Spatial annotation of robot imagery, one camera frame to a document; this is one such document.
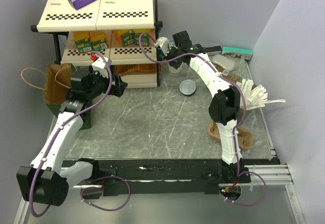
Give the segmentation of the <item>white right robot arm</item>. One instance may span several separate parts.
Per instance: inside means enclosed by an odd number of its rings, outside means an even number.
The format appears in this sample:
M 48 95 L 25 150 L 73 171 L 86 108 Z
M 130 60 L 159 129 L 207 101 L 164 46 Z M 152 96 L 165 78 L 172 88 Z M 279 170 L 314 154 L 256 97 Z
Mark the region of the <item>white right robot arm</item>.
M 232 81 L 226 79 L 209 59 L 206 48 L 194 45 L 186 31 L 173 34 L 175 46 L 164 52 L 173 68 L 183 63 L 193 69 L 209 89 L 212 101 L 209 115 L 215 122 L 222 145 L 222 160 L 228 164 L 222 169 L 222 177 L 226 182 L 234 182 L 240 175 L 239 169 L 231 164 L 239 163 L 241 153 L 238 143 L 238 112 L 242 92 Z

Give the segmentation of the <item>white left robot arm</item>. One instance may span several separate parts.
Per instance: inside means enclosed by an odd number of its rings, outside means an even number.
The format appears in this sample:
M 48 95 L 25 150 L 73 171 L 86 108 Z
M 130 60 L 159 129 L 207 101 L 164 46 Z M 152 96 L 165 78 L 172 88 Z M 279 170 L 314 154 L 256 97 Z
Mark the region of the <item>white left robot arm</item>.
M 60 206 L 70 188 L 86 181 L 95 184 L 100 178 L 97 160 L 81 158 L 71 167 L 61 170 L 65 152 L 77 132 L 87 121 L 92 101 L 104 97 L 123 95 L 128 84 L 120 75 L 110 74 L 110 69 L 78 69 L 72 72 L 70 88 L 57 116 L 57 124 L 40 153 L 27 166 L 21 166 L 16 174 L 23 199 L 46 206 Z

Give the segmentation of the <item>white paper coffee cup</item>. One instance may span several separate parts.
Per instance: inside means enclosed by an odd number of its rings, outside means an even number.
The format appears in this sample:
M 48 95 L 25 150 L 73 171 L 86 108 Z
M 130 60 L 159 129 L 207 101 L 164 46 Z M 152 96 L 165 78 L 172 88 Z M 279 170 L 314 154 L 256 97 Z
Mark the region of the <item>white paper coffee cup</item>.
M 182 67 L 183 62 L 181 61 L 171 61 L 168 63 L 168 70 L 169 73 L 173 76 L 176 76 L 179 74 L 179 72 L 181 71 L 181 67 Z

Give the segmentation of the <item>brown green paper bag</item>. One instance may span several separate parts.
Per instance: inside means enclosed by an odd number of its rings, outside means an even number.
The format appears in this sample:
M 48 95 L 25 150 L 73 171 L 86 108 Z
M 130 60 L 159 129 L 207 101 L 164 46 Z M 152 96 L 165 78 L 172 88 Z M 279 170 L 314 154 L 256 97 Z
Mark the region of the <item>brown green paper bag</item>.
M 36 70 L 45 76 L 45 85 L 43 87 L 29 83 L 24 78 L 24 72 L 27 70 Z M 21 79 L 31 87 L 44 91 L 44 102 L 53 115 L 57 118 L 61 104 L 65 101 L 68 89 L 71 88 L 71 77 L 75 71 L 71 63 L 51 64 L 43 72 L 37 68 L 25 68 L 21 71 Z

